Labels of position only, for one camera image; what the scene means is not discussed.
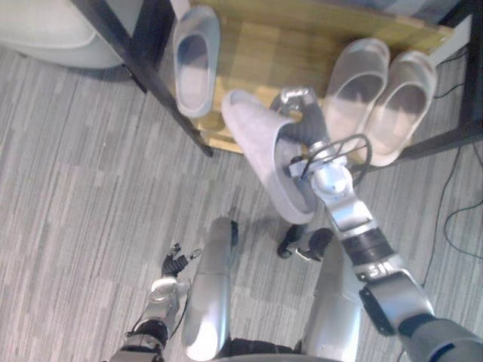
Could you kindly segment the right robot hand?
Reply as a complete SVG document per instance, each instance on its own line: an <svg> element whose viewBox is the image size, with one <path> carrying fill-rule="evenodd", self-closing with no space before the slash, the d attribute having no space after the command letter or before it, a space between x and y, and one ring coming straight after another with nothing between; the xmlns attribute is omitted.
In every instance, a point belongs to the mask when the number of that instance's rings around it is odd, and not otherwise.
<svg viewBox="0 0 483 362"><path fill-rule="evenodd" d="M318 97L311 87L284 87L269 108L284 117L289 117L291 111L302 115L299 121L282 126L278 133L280 137L308 147L318 142L330 142Z"/></svg>

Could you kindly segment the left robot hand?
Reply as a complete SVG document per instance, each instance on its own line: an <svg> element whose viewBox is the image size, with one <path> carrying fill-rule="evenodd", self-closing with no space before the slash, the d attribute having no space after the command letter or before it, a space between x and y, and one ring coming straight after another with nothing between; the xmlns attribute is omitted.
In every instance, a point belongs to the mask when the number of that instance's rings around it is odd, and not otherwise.
<svg viewBox="0 0 483 362"><path fill-rule="evenodd" d="M199 257L202 254L201 249L195 249L186 256L185 254L180 254L181 246L179 243L175 243L171 248L169 253L164 258L162 263L162 277L173 277L176 278L179 273L181 273L188 264Z"/></svg>

